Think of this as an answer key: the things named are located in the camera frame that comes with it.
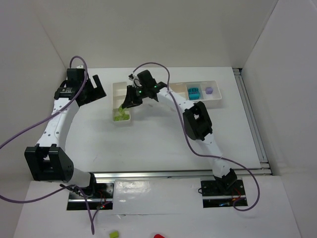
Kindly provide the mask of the light green lego stack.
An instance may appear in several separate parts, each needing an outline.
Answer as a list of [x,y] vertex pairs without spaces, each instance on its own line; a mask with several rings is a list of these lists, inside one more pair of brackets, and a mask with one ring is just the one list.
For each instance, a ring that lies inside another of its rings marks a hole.
[[126,108],[123,108],[122,105],[118,108],[118,113],[120,116],[126,114]]

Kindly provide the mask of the long teal lego brick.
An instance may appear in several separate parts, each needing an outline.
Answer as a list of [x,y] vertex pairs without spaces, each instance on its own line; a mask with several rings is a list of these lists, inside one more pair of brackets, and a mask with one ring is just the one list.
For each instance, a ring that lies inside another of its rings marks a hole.
[[200,92],[197,87],[190,87],[188,88],[188,97],[189,100],[198,100],[200,99]]

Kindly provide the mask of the small purple lego brick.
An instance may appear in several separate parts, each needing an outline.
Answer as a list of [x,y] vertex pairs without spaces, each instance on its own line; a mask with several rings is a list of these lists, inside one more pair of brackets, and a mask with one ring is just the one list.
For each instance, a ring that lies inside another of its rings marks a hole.
[[206,93],[207,95],[212,94],[212,93],[213,93],[213,88],[212,88],[212,87],[206,87],[206,88],[205,88],[205,93]]

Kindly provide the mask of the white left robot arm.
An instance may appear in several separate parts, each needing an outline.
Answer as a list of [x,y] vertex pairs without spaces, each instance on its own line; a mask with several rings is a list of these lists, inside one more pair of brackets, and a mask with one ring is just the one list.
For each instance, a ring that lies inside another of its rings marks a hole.
[[26,148],[24,156],[35,181],[73,184],[77,186],[73,189],[75,193],[82,189],[87,197],[92,197],[97,191],[95,176],[75,168],[65,152],[66,139],[79,108],[106,96],[99,77],[93,76],[94,86],[85,75],[83,66],[67,69],[67,78],[54,94],[53,118],[36,145]]

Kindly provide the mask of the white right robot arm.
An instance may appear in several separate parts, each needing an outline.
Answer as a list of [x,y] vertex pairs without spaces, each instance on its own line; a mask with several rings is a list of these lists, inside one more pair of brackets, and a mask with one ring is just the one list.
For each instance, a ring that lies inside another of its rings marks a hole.
[[127,86],[123,109],[137,107],[145,98],[153,99],[179,112],[186,138],[196,142],[203,155],[209,155],[212,173],[221,191],[229,190],[237,180],[236,173],[223,160],[212,129],[212,121],[203,102],[193,102],[174,92],[164,82],[156,82],[148,70],[129,75],[132,81]]

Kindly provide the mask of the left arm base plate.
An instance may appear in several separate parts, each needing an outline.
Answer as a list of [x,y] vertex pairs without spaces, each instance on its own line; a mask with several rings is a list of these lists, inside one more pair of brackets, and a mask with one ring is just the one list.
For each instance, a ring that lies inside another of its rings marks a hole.
[[[68,188],[69,196],[67,202],[67,211],[87,210],[84,195],[78,188]],[[91,210],[112,210],[114,183],[96,183],[94,190],[83,188],[86,195],[88,206]]]

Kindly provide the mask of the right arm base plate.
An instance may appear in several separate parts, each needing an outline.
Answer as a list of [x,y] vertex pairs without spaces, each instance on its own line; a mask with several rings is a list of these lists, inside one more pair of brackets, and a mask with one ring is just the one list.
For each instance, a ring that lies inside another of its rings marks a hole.
[[241,179],[237,179],[228,189],[216,180],[202,180],[198,193],[202,195],[203,208],[233,207],[234,202],[236,207],[248,206]]

